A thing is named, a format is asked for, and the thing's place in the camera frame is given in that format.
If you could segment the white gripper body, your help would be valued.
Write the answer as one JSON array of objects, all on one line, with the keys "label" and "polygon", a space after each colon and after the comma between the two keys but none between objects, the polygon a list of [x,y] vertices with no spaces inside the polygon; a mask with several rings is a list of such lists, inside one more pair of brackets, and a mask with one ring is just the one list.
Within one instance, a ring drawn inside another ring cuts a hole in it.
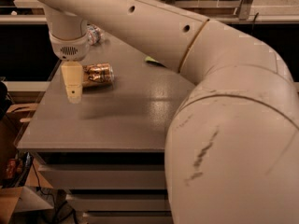
[{"label": "white gripper body", "polygon": [[87,34],[50,33],[50,43],[54,54],[61,60],[81,61],[89,52]]}]

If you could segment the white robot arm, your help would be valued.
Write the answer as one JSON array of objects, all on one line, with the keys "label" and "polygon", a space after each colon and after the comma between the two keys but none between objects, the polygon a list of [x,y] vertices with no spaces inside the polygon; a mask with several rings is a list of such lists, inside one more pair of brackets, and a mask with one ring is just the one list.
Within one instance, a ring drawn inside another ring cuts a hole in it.
[{"label": "white robot arm", "polygon": [[38,0],[103,28],[194,88],[165,144],[175,224],[299,224],[298,94],[265,43],[154,0]]}]

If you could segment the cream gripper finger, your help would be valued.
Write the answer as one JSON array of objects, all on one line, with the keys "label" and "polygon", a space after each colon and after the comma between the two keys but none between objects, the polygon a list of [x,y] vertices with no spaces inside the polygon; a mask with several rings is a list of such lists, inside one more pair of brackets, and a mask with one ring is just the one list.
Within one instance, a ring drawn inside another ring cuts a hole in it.
[{"label": "cream gripper finger", "polygon": [[83,81],[82,65],[79,62],[64,62],[61,71],[68,101],[72,104],[80,103]]}]

